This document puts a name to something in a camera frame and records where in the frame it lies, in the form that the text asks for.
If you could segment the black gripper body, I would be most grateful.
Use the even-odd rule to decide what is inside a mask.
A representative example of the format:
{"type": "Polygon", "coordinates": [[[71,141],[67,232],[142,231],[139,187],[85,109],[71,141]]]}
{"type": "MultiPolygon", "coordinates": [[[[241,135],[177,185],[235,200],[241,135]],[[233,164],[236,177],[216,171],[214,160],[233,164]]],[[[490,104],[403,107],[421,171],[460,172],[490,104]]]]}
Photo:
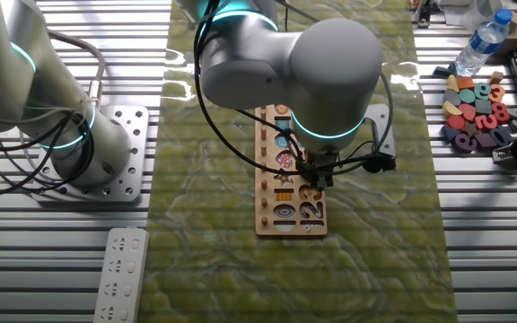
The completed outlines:
{"type": "Polygon", "coordinates": [[[311,177],[323,171],[331,172],[334,170],[334,153],[315,153],[307,150],[305,152],[307,170],[306,174],[311,177]]]}

